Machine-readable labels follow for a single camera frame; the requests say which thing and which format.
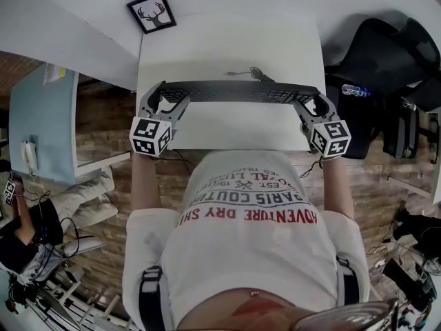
black keyboard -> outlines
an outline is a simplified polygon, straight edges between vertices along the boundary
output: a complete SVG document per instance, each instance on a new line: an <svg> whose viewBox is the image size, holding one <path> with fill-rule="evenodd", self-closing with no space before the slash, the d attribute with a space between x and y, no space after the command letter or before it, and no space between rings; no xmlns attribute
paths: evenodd
<svg viewBox="0 0 441 331"><path fill-rule="evenodd" d="M308 103L320 92L315 87L290 83L257 81L185 81L162 82L155 95L170 103L186 96L191 102L255 102L292 104L294 99Z"/></svg>

white cube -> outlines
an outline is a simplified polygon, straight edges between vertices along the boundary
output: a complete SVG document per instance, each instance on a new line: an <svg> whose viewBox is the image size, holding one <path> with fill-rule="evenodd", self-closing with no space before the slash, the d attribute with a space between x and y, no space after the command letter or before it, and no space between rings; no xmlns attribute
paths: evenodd
<svg viewBox="0 0 441 331"><path fill-rule="evenodd" d="M344 120L319 123L312 128L311 143L325 158L345 154L349 142L351 134Z"/></svg>
<svg viewBox="0 0 441 331"><path fill-rule="evenodd" d="M133 117L130 143L133 152L159 157L172 139L172 123Z"/></svg>

plastic bottle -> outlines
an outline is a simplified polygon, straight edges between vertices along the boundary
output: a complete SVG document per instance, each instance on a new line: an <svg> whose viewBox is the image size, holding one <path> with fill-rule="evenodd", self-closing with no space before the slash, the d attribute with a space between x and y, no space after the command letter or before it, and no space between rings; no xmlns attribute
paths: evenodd
<svg viewBox="0 0 441 331"><path fill-rule="evenodd" d="M353 85L343 85L342 93L348 96L356 97L368 97L371 95L370 91L368 91L366 88Z"/></svg>

white table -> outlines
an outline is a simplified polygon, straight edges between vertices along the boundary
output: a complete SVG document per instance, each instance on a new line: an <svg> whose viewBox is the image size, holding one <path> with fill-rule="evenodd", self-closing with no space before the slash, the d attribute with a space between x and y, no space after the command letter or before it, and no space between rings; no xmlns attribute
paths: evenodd
<svg viewBox="0 0 441 331"><path fill-rule="evenodd" d="M314 21L298 17L198 14L146 34L139 60L136 109L161 81L252 80L228 71L260 68L281 83L315 86L325 93L322 50ZM172 107L162 101L160 109ZM190 103L168 148L309 150L293 106L266 103Z"/></svg>

brick wall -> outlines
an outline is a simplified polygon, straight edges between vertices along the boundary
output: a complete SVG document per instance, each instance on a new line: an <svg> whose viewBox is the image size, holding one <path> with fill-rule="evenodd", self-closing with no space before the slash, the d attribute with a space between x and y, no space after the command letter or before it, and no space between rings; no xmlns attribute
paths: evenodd
<svg viewBox="0 0 441 331"><path fill-rule="evenodd" d="M11 88L42 64L41 61L0 51L0 97L9 97Z"/></svg>

